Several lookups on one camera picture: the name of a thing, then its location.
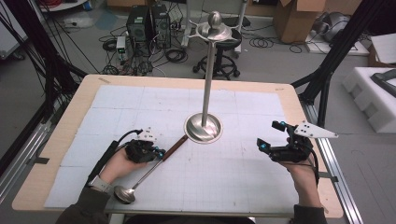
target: metal ladle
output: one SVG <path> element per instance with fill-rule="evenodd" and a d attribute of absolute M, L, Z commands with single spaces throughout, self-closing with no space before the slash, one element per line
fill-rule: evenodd
<path fill-rule="evenodd" d="M 183 137 L 181 137 L 163 156 L 163 158 L 155 164 L 154 167 L 152 167 L 145 175 L 143 175 L 142 178 L 137 181 L 137 183 L 131 188 L 131 189 L 126 189 L 123 186 L 116 186 L 114 187 L 114 196 L 119 200 L 121 203 L 132 203 L 135 201 L 134 197 L 134 191 L 136 188 L 148 177 L 154 170 L 157 168 L 161 163 L 166 161 L 172 153 L 174 153 L 189 137 L 185 134 Z"/>

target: sleeve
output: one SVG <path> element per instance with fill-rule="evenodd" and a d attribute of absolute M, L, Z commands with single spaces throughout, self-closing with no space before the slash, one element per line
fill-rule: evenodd
<path fill-rule="evenodd" d="M 106 193 L 84 188 L 75 204 L 66 208 L 56 224 L 105 224 L 108 223 L 105 207 L 110 196 Z"/>
<path fill-rule="evenodd" d="M 294 224 L 327 224 L 322 207 L 294 205 Z"/>

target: cardboard box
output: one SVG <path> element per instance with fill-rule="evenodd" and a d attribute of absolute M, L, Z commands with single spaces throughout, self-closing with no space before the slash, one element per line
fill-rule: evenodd
<path fill-rule="evenodd" d="M 375 51 L 375 47 L 373 45 L 370 46 L 369 51 L 370 51 L 370 54 L 367 57 L 367 59 L 368 59 L 367 64 L 369 65 L 369 67 L 391 67 L 391 68 L 396 68 L 395 64 L 379 62 L 378 59 L 376 58 L 376 51 Z"/>
<path fill-rule="evenodd" d="M 327 0 L 324 8 L 327 12 L 341 12 L 344 15 L 353 15 L 361 0 Z"/>
<path fill-rule="evenodd" d="M 276 7 L 274 6 L 257 5 L 253 4 L 253 0 L 248 0 L 245 15 L 273 17 L 275 14 L 275 9 Z"/>
<path fill-rule="evenodd" d="M 304 43 L 315 18 L 326 0 L 279 0 L 273 19 L 279 39 L 284 43 Z"/>
<path fill-rule="evenodd" d="M 107 0 L 108 7 L 151 6 L 154 0 Z"/>

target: aluminum rail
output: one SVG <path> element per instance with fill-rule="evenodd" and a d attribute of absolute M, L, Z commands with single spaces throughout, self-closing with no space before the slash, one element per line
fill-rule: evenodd
<path fill-rule="evenodd" d="M 313 105 L 305 105 L 302 103 L 303 110 L 307 115 L 309 122 L 316 123 L 318 119 L 318 112 Z M 359 213 L 358 207 L 353 200 L 352 194 L 347 186 L 347 182 L 344 178 L 343 172 L 335 158 L 332 146 L 328 138 L 316 139 L 318 147 L 320 149 L 321 156 L 325 162 L 327 169 L 331 176 L 336 176 L 337 181 L 333 181 L 333 185 L 338 194 L 338 198 L 341 201 L 345 215 L 350 224 L 362 224 L 361 214 Z"/>

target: desk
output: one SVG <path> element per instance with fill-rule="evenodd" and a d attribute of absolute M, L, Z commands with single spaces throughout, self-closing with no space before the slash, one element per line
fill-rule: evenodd
<path fill-rule="evenodd" d="M 58 168 L 64 154 L 71 146 L 78 127 L 89 110 L 92 100 L 100 86 L 121 85 L 175 89 L 203 89 L 204 83 L 205 81 L 201 79 L 115 77 L 104 75 L 86 76 L 40 155 L 41 157 L 49 158 L 48 164 L 36 164 L 33 167 L 12 204 L 13 208 L 16 210 L 29 211 L 50 210 L 44 207 L 44 203 L 50 193 Z M 214 80 L 212 82 L 212 90 L 275 93 L 280 99 L 288 123 L 297 124 L 305 119 L 297 94 L 294 88 L 289 84 Z M 319 163 L 320 171 L 326 172 L 321 157 L 319 157 Z M 318 191 L 326 210 L 326 216 L 341 217 L 343 211 L 332 186 L 332 182 L 326 178 L 320 179 Z"/>

